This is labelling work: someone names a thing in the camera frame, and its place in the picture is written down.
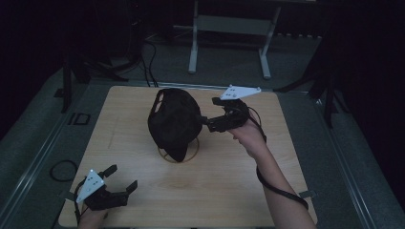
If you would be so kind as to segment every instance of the black cable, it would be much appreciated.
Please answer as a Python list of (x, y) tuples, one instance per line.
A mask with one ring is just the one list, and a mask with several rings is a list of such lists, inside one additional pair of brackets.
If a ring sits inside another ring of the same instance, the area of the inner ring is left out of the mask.
[(140, 56), (140, 60), (142, 62), (143, 65), (143, 73), (145, 75), (145, 81), (148, 84), (148, 87), (151, 87), (150, 83), (149, 83), (149, 79), (148, 79), (148, 74), (146, 73), (146, 64), (145, 64), (145, 60), (143, 59), (143, 56)]
[(153, 54), (152, 54), (152, 58), (151, 58), (151, 60), (149, 61), (149, 68), (148, 68), (148, 71), (149, 71), (149, 75), (151, 76), (151, 78), (152, 78), (152, 81), (153, 81), (153, 84), (154, 84), (154, 86), (155, 86), (155, 88), (158, 88), (159, 87), (159, 84), (158, 84), (158, 82), (156, 81), (156, 79), (155, 79), (155, 77), (153, 76), (153, 74), (152, 74), (152, 63), (153, 63), (153, 61), (154, 61), (154, 59), (155, 59), (155, 56), (156, 56), (156, 46), (153, 44), (153, 43), (151, 43), (151, 42), (149, 42), (149, 41), (146, 41), (145, 40), (145, 43), (146, 44), (148, 44), (148, 45), (150, 45), (150, 46), (152, 46), (152, 48), (153, 48)]
[(53, 170), (56, 168), (56, 166), (58, 166), (58, 165), (60, 165), (60, 164), (62, 164), (62, 163), (69, 163), (69, 164), (72, 164), (72, 165), (74, 166), (74, 168), (75, 168), (75, 174), (77, 173), (77, 165), (76, 165), (73, 161), (71, 161), (71, 160), (69, 160), (69, 159), (61, 160), (61, 161), (57, 162), (57, 163), (50, 169), (50, 177), (51, 177), (51, 179), (56, 180), (56, 181), (58, 181), (58, 182), (69, 182), (69, 181), (73, 181), (73, 180), (75, 179), (75, 176), (73, 176), (73, 177), (71, 177), (71, 178), (62, 179), (62, 178), (57, 178), (57, 177), (53, 174)]
[[(257, 115), (258, 118), (259, 118), (259, 123), (258, 123), (251, 115), (249, 116), (249, 119), (259, 128), (259, 131), (260, 131), (260, 133), (262, 134), (263, 139), (266, 141), (266, 135), (265, 135), (265, 132), (264, 132), (263, 129), (262, 129), (262, 120), (261, 120), (259, 114), (258, 114), (253, 108), (250, 108), (250, 107), (249, 107), (249, 109), (252, 110), (254, 113), (256, 113), (256, 115)], [(270, 190), (270, 191), (272, 191), (272, 192), (274, 192), (274, 193), (276, 193), (276, 194), (278, 194), (278, 195), (281, 195), (281, 196), (283, 196), (283, 197), (285, 197), (285, 198), (289, 198), (289, 199), (292, 199), (292, 200), (294, 200), (294, 201), (297, 201), (297, 202), (303, 204), (304, 207), (305, 207), (307, 210), (309, 209), (308, 203), (307, 203), (303, 198), (300, 198), (300, 197), (298, 197), (298, 196), (296, 196), (296, 195), (294, 195), (294, 194), (292, 194), (292, 193), (289, 193), (289, 192), (283, 191), (283, 190), (281, 190), (281, 189), (278, 189), (278, 188), (272, 186), (271, 184), (267, 183), (267, 181), (263, 178), (262, 174), (260, 173), (258, 167), (256, 167), (256, 175), (257, 175), (257, 178), (259, 179), (259, 181), (260, 181), (260, 182), (263, 184), (263, 186), (265, 186), (268, 190)]]
[(86, 177), (80, 183), (77, 184), (77, 187), (75, 188), (75, 193), (74, 193), (75, 217), (76, 217), (77, 225), (80, 223), (80, 218), (82, 215), (82, 214), (80, 214), (80, 210), (78, 209), (78, 204), (76, 202), (77, 197), (78, 197), (77, 193), (78, 193), (78, 190), (80, 189), (80, 187), (83, 186), (85, 181), (86, 181)]
[(281, 196), (283, 196), (283, 197), (285, 197), (285, 198), (289, 198), (289, 199), (292, 199), (292, 200), (294, 200), (294, 201), (297, 201), (297, 202), (301, 203), (302, 205), (304, 205), (304, 207), (305, 207), (307, 210), (309, 209), (308, 203), (307, 203), (303, 198), (300, 198), (300, 197), (298, 197), (298, 196), (296, 196), (296, 195), (294, 195), (294, 194), (291, 194), (291, 193), (289, 193), (289, 192), (286, 192), (286, 191), (283, 191), (283, 190), (281, 190), (281, 189), (278, 189), (278, 188), (272, 186), (271, 184), (267, 183), (267, 181), (265, 180), (265, 178), (264, 178), (264, 177), (262, 176), (262, 174), (260, 173), (259, 168), (257, 168), (257, 167), (256, 167), (256, 174), (257, 174), (257, 178), (259, 179), (259, 181), (260, 181), (260, 182), (263, 184), (263, 186), (265, 186), (268, 190), (270, 190), (270, 191), (272, 191), (272, 192), (274, 192), (274, 193), (276, 193), (276, 194), (278, 194), (278, 195), (281, 195)]

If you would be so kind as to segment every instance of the tabletop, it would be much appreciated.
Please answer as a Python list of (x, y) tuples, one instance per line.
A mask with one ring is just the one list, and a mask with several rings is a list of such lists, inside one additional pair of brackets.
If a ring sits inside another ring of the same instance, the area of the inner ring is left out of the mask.
[[(134, 180), (138, 189), (128, 205), (109, 211), (105, 227), (263, 227), (273, 226), (255, 161), (228, 132), (210, 133), (203, 126), (187, 152), (187, 162), (164, 160), (150, 136), (147, 118), (159, 88), (111, 88), (78, 168), (71, 192), (90, 169), (97, 172), (116, 164), (105, 178), (107, 190), (121, 192)], [(224, 110), (211, 98), (224, 91), (185, 89), (198, 102), (202, 115), (216, 117)], [(307, 184), (292, 144), (277, 95), (259, 93), (243, 98), (258, 112), (274, 154), (295, 192)], [(317, 221), (312, 202), (309, 213)], [(76, 227), (75, 208), (66, 201), (59, 224)]]

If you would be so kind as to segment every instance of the hand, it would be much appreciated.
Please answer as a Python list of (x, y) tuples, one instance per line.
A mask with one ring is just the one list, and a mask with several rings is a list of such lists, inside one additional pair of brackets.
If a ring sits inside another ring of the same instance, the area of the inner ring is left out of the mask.
[(82, 214), (80, 217), (80, 223), (78, 229), (96, 229), (99, 228), (108, 213), (108, 209), (93, 211), (86, 204), (83, 204)]
[(228, 131), (233, 134), (234, 139), (239, 140), (239, 142), (246, 148), (247, 153), (254, 159), (258, 159), (263, 154), (268, 154), (268, 147), (259, 127), (250, 119), (248, 119), (242, 127)]

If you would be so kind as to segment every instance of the cap brim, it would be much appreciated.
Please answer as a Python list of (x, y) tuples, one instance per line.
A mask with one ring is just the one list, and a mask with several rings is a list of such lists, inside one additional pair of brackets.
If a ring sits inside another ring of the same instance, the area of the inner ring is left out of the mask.
[(177, 162), (182, 162), (187, 154), (188, 145), (180, 148), (163, 149), (168, 155), (170, 155)]

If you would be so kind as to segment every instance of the black cap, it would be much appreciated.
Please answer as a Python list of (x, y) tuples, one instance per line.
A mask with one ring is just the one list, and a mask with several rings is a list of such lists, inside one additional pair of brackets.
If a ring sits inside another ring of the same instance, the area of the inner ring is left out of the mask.
[(149, 132), (159, 148), (177, 162), (182, 162), (188, 143), (203, 128), (200, 117), (200, 107), (188, 92), (181, 89), (162, 89), (158, 92), (148, 117)]

